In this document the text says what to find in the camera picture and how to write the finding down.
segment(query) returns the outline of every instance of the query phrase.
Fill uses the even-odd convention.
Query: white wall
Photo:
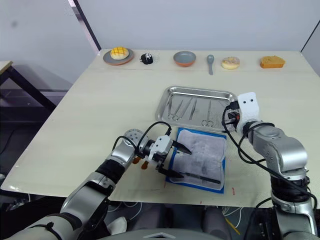
[[[302,54],[313,70],[320,76],[320,25],[314,31]]]
[[[300,51],[319,0],[79,0],[102,48]]]
[[[67,0],[0,0],[0,61],[36,88],[69,89],[94,57]]]

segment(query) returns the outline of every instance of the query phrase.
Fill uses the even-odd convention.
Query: gray floor
[[[6,175],[10,171],[12,166],[15,164],[16,160],[19,158],[19,156],[22,154],[24,149],[28,146],[30,141],[33,139],[38,129],[39,128],[37,127],[20,128],[13,133],[6,150],[0,156],[0,166],[1,166],[0,171],[2,174]],[[2,129],[0,131],[0,151],[2,151],[3,147],[5,146],[11,132],[12,132],[12,129]],[[0,196],[1,203],[10,202],[13,200],[14,198]],[[152,205],[153,205],[152,203],[143,203],[142,212],[150,208]],[[171,208],[173,211],[173,227],[174,228],[183,228],[183,229],[189,229],[194,231],[201,231],[201,217],[202,217],[202,211],[204,209],[204,206],[167,204],[166,207]],[[122,207],[120,207],[117,211],[109,212],[107,214],[105,221],[106,223],[110,223],[114,219],[120,216],[124,216],[127,219],[130,219],[138,212],[139,209],[140,209],[140,204],[137,204],[135,207],[131,207],[131,208],[128,208],[122,205]],[[238,228],[238,230],[241,233],[240,236],[231,227],[229,228],[232,235],[232,239],[234,240],[243,239],[243,234],[245,233],[248,219],[251,212],[252,212],[252,208],[244,208],[242,210],[241,223]],[[228,216],[227,218],[229,219],[230,222],[236,225],[239,220],[239,212],[236,212],[231,216]]]

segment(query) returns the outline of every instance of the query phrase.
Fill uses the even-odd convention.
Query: gray bowl
[[[196,55],[192,51],[179,51],[173,55],[173,60],[181,67],[189,67],[196,61]]]

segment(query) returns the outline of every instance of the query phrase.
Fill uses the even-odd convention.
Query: blue border
[[[217,134],[217,133],[211,133],[211,132],[198,131],[198,130],[193,130],[193,129],[189,129],[189,128],[183,128],[183,127],[179,127],[178,133],[176,135],[176,139],[178,139],[178,136],[179,136],[179,134],[180,134],[180,132],[182,130],[187,130],[187,131],[189,131],[191,133],[195,133],[195,134],[203,134],[203,135],[210,135],[210,136],[214,136],[214,137],[224,138],[224,139],[227,140],[227,136],[226,135]],[[170,163],[169,163],[169,169],[172,169],[176,153],[177,153],[177,149],[174,148],[172,156],[171,156],[171,160],[170,160]],[[226,168],[226,157],[224,157],[224,159],[222,160],[222,168],[223,168],[224,175],[226,175],[226,171],[225,171],[225,168]],[[197,186],[197,185],[190,184],[190,183],[173,182],[167,176],[165,177],[165,181],[168,182],[168,183],[178,184],[178,185],[187,186],[187,187],[191,187],[191,188],[195,188],[195,189],[201,189],[201,190],[205,190],[205,191],[209,191],[209,192],[213,192],[213,193],[217,193],[217,194],[224,194],[225,193],[224,182],[223,182],[223,187],[221,188],[221,190],[214,190],[214,189],[209,188],[209,187]]]

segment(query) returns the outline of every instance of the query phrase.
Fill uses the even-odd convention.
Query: black table leg
[[[14,81],[20,88],[25,90],[31,97],[37,100],[42,106],[52,112],[56,105],[46,98],[38,89],[36,89],[27,79],[24,78],[17,70],[10,66],[5,72],[9,78]]]

